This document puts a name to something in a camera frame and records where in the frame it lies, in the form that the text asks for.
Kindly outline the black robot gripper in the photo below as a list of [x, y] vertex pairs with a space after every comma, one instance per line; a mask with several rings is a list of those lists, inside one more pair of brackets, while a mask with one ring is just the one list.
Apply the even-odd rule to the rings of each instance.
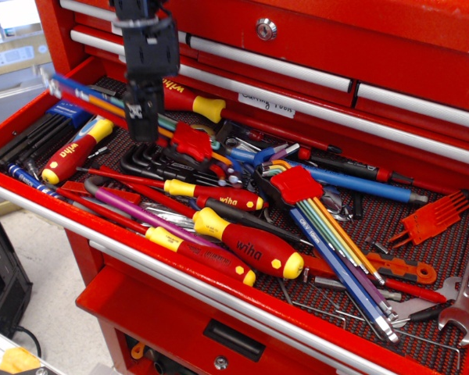
[[177, 24], [163, 1], [111, 1], [122, 31], [127, 79], [124, 112], [131, 138], [154, 142], [158, 114], [164, 112], [160, 79], [175, 76], [180, 67]]

